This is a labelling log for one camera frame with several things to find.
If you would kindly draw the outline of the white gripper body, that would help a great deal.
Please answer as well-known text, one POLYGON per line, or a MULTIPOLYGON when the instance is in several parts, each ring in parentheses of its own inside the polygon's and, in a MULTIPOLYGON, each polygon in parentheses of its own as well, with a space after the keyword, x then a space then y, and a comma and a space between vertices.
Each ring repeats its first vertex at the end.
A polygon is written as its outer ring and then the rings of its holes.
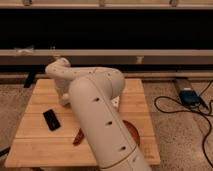
POLYGON ((56 89, 56 92, 58 93, 59 99, 64 94, 68 95, 69 84, 70 84, 69 80, 60 79, 60 78, 55 79, 55 89, 56 89))

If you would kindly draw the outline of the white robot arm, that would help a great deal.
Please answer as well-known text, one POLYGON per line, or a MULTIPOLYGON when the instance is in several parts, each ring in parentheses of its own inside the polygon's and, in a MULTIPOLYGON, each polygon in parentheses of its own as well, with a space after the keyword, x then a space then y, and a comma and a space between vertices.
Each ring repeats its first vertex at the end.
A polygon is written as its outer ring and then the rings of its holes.
POLYGON ((45 68, 63 104, 71 106, 101 171, 152 171, 112 100, 125 88, 121 71, 73 67, 60 58, 45 68))

